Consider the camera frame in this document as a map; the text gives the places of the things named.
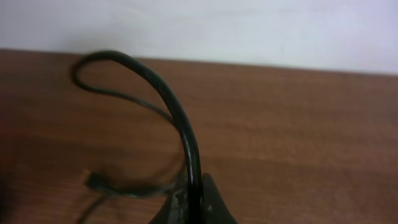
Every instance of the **wall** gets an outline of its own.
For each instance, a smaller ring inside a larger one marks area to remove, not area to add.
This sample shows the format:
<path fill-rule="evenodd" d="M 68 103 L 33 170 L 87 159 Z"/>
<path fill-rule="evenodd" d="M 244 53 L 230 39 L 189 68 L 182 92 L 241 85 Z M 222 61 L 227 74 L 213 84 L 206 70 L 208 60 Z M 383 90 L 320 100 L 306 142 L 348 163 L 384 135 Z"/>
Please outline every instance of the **wall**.
<path fill-rule="evenodd" d="M 2 0 L 0 47 L 398 74 L 397 0 Z"/>

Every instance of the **cord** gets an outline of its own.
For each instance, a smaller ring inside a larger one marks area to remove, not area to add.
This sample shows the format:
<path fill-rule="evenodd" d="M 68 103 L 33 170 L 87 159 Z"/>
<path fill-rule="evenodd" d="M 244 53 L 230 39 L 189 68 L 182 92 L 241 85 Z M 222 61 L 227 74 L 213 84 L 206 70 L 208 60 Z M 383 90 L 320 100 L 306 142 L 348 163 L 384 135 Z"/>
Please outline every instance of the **cord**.
<path fill-rule="evenodd" d="M 149 82 L 152 87 L 159 93 L 162 97 L 164 103 L 168 107 L 170 111 L 170 115 L 156 106 L 147 103 L 143 100 L 135 98 L 133 96 L 128 96 L 120 92 L 116 92 L 113 90 L 108 90 L 104 88 L 98 88 L 94 86 L 87 85 L 86 83 L 80 80 L 79 71 L 85 65 L 101 60 L 112 60 L 125 67 L 129 68 L 133 72 L 136 72 L 143 79 Z M 188 192 L 188 217 L 190 223 L 200 223 L 201 222 L 201 205 L 203 201 L 203 186 L 201 182 L 201 169 L 200 169 L 200 158 L 198 152 L 197 141 L 195 135 L 193 133 L 192 127 L 189 123 L 187 115 L 182 109 L 180 103 L 178 102 L 177 97 L 173 94 L 171 89 L 167 86 L 167 84 L 161 79 L 156 73 L 154 73 L 149 68 L 145 67 L 143 64 L 134 60 L 130 56 L 123 54 L 117 51 L 101 51 L 93 54 L 89 54 L 86 57 L 83 57 L 79 62 L 74 64 L 71 70 L 71 79 L 72 82 L 78 87 L 91 91 L 93 93 L 99 93 L 102 95 L 115 96 L 118 98 L 122 98 L 125 100 L 129 100 L 131 102 L 137 103 L 141 106 L 144 106 L 152 111 L 155 111 L 165 119 L 167 119 L 170 123 L 172 123 L 180 133 L 180 137 L 182 140 L 182 145 L 185 152 L 185 163 L 187 167 L 187 175 L 188 175 L 188 183 L 187 183 L 187 192 Z M 93 190 L 99 190 L 104 192 L 104 195 L 98 199 L 94 204 L 89 206 L 87 210 L 83 213 L 83 215 L 78 220 L 79 224 L 82 224 L 86 221 L 89 214 L 91 214 L 98 205 L 101 205 L 108 198 L 115 195 L 122 195 L 128 197 L 149 197 L 156 194 L 166 194 L 169 192 L 176 182 L 180 181 L 183 174 L 184 169 L 176 175 L 173 181 L 169 184 L 163 186 L 140 186 L 135 187 L 133 189 L 127 190 L 116 190 L 109 186 L 107 180 L 100 176 L 99 174 L 91 174 L 88 181 L 87 186 Z"/>

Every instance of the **thin black wire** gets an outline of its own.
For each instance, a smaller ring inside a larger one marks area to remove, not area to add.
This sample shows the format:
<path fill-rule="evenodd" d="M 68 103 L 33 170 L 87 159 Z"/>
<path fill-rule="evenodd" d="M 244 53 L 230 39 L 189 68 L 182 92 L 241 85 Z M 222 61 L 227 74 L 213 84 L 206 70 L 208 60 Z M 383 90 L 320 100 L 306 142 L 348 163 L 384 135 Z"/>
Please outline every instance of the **thin black wire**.
<path fill-rule="evenodd" d="M 155 88 L 155 90 L 162 97 L 163 101 L 165 102 L 172 116 L 168 115 L 167 113 L 157 108 L 156 106 L 147 103 L 141 99 L 135 98 L 133 96 L 128 96 L 113 90 L 89 86 L 83 83 L 79 77 L 80 69 L 91 62 L 99 60 L 115 61 L 131 69 L 132 71 L 140 75 L 142 78 L 144 78 Z M 171 122 L 177 128 L 177 130 L 180 133 L 180 137 L 184 147 L 185 161 L 187 165 L 188 211 L 190 219 L 189 221 L 190 223 L 200 223 L 201 203 L 203 200 L 203 186 L 201 183 L 200 159 L 199 159 L 196 138 L 193 133 L 192 127 L 190 126 L 190 123 L 188 121 L 188 118 L 185 112 L 183 111 L 182 107 L 180 106 L 180 103 L 178 102 L 178 99 L 175 97 L 175 95 L 172 93 L 171 89 L 167 86 L 167 84 L 163 81 L 163 79 L 161 79 L 152 70 L 145 67 L 144 65 L 134 60 L 130 56 L 115 51 L 102 51 L 87 55 L 73 66 L 71 78 L 74 84 L 76 84 L 78 87 L 84 90 L 129 100 L 131 102 L 144 106 L 152 111 L 155 111 L 156 113 L 160 114 L 162 117 L 167 119 L 169 122 Z M 181 180 L 183 173 L 184 171 L 183 169 L 181 169 L 181 171 L 177 174 L 176 178 L 173 181 L 171 181 L 169 184 L 159 187 L 146 187 L 146 188 L 118 191 L 106 186 L 107 188 L 106 191 L 108 191 L 108 194 L 105 194 L 94 204 L 88 207 L 87 210 L 83 213 L 83 215 L 79 219 L 78 223 L 84 223 L 89 214 L 92 213 L 98 205 L 102 204 L 107 198 L 109 198 L 110 195 L 124 195 L 129 197 L 148 197 L 155 194 L 164 194 L 170 191 L 170 189 L 174 186 L 174 184 L 177 181 Z"/>

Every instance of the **cable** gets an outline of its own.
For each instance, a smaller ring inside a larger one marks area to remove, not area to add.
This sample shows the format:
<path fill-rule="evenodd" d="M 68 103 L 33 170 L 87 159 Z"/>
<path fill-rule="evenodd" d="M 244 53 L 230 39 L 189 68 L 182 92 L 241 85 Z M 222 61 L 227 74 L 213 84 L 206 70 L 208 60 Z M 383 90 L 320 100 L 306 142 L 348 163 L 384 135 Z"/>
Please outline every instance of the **cable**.
<path fill-rule="evenodd" d="M 97 88 L 83 83 L 79 77 L 80 69 L 82 69 L 85 65 L 91 62 L 102 61 L 102 60 L 112 60 L 117 63 L 120 63 L 121 65 L 124 65 L 133 72 L 136 72 L 143 79 L 149 82 L 151 86 L 162 97 L 164 103 L 166 104 L 166 106 L 170 111 L 171 117 L 161 109 L 138 98 L 128 96 L 113 90 Z M 165 119 L 167 119 L 169 122 L 171 122 L 177 128 L 182 140 L 182 145 L 185 153 L 185 162 L 187 167 L 189 222 L 201 223 L 203 186 L 201 182 L 200 158 L 199 158 L 197 141 L 193 133 L 192 127 L 189 123 L 189 120 L 187 118 L 187 115 L 182 109 L 180 103 L 178 102 L 177 97 L 173 94 L 173 92 L 163 81 L 163 79 L 161 79 L 152 70 L 145 67 L 143 64 L 134 60 L 130 56 L 123 54 L 121 52 L 110 51 L 110 50 L 89 54 L 86 57 L 83 57 L 79 62 L 74 64 L 74 66 L 72 67 L 71 79 L 75 85 L 84 90 L 129 100 L 131 102 L 144 106 L 152 111 L 155 111 L 156 113 L 160 114 Z M 104 196 L 102 196 L 99 200 L 97 200 L 92 206 L 87 208 L 87 210 L 83 213 L 83 215 L 79 219 L 78 223 L 83 223 L 88 217 L 88 215 L 92 213 L 98 205 L 100 205 L 107 198 L 109 198 L 110 195 L 123 195 L 129 197 L 148 197 L 155 194 L 164 194 L 167 193 L 169 190 L 171 190 L 174 184 L 180 180 L 183 173 L 184 172 L 182 169 L 177 174 L 176 178 L 173 181 L 171 181 L 171 183 L 166 184 L 165 186 L 147 185 L 127 190 L 113 189 L 108 185 L 107 181 L 103 177 L 101 177 L 98 174 L 92 174 L 87 182 L 87 185 L 94 190 L 103 191 Z"/>

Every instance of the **dark object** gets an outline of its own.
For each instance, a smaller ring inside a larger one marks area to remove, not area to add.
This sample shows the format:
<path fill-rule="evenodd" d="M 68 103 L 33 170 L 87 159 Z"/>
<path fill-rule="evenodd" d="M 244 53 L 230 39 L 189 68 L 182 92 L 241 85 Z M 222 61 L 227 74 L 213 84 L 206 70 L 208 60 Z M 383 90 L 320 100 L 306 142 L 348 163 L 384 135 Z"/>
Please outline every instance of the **dark object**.
<path fill-rule="evenodd" d="M 83 83 L 79 79 L 80 69 L 91 62 L 99 60 L 115 61 L 140 75 L 159 93 L 171 116 L 138 98 Z M 167 200 L 158 214 L 152 219 L 151 224 L 236 223 L 218 193 L 210 174 L 204 174 L 202 178 L 198 146 L 192 127 L 178 99 L 163 79 L 130 56 L 115 51 L 102 51 L 87 55 L 72 67 L 71 78 L 74 84 L 84 90 L 138 103 L 171 122 L 180 133 L 186 166 L 186 172 L 185 166 L 183 166 L 174 180 L 168 184 L 162 186 L 135 186 L 130 189 L 114 189 L 108 184 L 105 177 L 95 173 L 91 174 L 86 183 L 87 186 L 95 191 L 102 192 L 103 196 L 86 210 L 78 220 L 78 223 L 84 223 L 95 208 L 110 197 L 141 198 L 157 194 L 166 194 Z"/>

